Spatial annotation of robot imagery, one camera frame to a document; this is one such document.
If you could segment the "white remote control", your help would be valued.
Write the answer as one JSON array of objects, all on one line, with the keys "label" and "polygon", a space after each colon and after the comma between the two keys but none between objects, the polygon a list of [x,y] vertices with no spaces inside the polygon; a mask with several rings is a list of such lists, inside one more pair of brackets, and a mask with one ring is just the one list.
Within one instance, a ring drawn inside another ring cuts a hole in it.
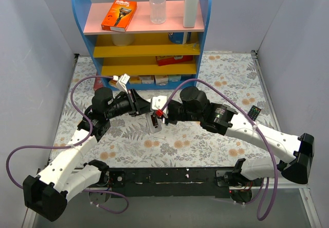
[{"label": "white remote control", "polygon": [[150,133],[158,133],[162,130],[159,119],[154,114],[154,109],[152,108],[152,100],[147,100],[150,103],[150,112],[146,113],[145,117],[147,119],[147,124],[150,130]]}]

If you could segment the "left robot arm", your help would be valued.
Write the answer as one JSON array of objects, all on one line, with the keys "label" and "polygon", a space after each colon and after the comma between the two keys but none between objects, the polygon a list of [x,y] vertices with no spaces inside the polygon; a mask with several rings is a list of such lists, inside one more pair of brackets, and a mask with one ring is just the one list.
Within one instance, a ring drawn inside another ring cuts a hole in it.
[{"label": "left robot arm", "polygon": [[72,171],[108,131],[110,119],[124,114],[138,116],[151,110],[151,100],[142,98],[135,89],[120,92],[117,96],[113,96],[107,87],[96,90],[69,148],[37,176],[28,176],[23,181],[25,205],[47,220],[55,221],[63,214],[68,201],[83,189],[93,184],[105,186],[109,182],[105,163],[94,161],[81,173],[73,174]]}]

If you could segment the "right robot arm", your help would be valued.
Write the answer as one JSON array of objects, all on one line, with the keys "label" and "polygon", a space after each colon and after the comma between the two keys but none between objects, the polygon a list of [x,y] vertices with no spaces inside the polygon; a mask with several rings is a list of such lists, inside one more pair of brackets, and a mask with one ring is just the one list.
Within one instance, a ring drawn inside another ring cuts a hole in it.
[{"label": "right robot arm", "polygon": [[233,170],[221,179],[228,184],[244,185],[260,178],[282,176],[307,184],[314,157],[314,137],[308,133],[289,135],[263,125],[225,104],[210,102],[205,92],[195,86],[184,88],[180,101],[168,100],[163,109],[166,124],[198,121],[208,132],[245,141],[267,150],[269,157],[239,159]]}]

